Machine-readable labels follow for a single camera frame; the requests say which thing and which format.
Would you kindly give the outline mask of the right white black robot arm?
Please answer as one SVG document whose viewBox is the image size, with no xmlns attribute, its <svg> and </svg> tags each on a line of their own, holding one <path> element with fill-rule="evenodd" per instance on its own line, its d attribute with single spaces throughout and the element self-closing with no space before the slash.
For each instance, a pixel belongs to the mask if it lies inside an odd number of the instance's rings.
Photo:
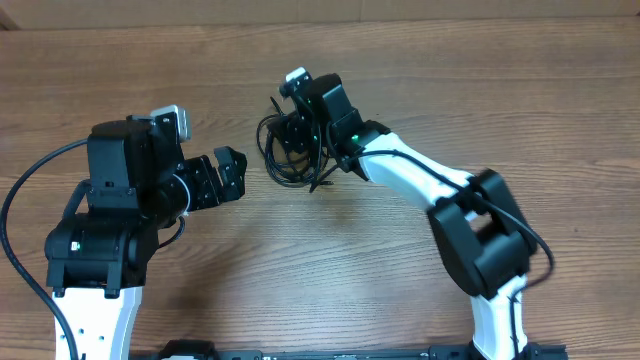
<svg viewBox="0 0 640 360">
<path fill-rule="evenodd" d="M 471 298 L 473 359 L 522 359 L 521 296 L 537 242 L 504 179 L 443 166 L 408 146 L 387 126 L 363 120 L 337 74 L 313 77 L 299 67 L 279 87 L 292 101 L 276 112 L 263 150 L 271 177 L 311 191 L 335 168 L 386 186 L 425 212 L 441 261 Z"/>
</svg>

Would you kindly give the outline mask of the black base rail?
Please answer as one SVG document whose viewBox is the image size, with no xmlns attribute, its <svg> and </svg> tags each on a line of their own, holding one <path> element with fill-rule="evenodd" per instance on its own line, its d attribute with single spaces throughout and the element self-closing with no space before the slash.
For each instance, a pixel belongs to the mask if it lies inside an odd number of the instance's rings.
<svg viewBox="0 0 640 360">
<path fill-rule="evenodd" d="M 156 352 L 136 351 L 132 360 L 478 360 L 483 356 L 468 345 L 433 345 L 427 349 L 387 349 L 372 351 L 271 352 L 259 350 L 217 350 L 213 342 L 171 340 Z"/>
</svg>

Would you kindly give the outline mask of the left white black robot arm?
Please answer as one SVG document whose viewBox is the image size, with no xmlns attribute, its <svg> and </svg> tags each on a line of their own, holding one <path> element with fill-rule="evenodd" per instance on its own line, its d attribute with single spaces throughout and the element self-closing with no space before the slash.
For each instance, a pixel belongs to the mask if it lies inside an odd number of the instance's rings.
<svg viewBox="0 0 640 360">
<path fill-rule="evenodd" d="M 229 146 L 184 157 L 171 114 L 129 116 L 93 127 L 87 139 L 89 177 L 71 196 L 47 236 L 46 283 L 80 359 L 125 359 L 146 283 L 162 247 L 158 233 L 185 214 L 240 199 L 247 158 Z"/>
</svg>

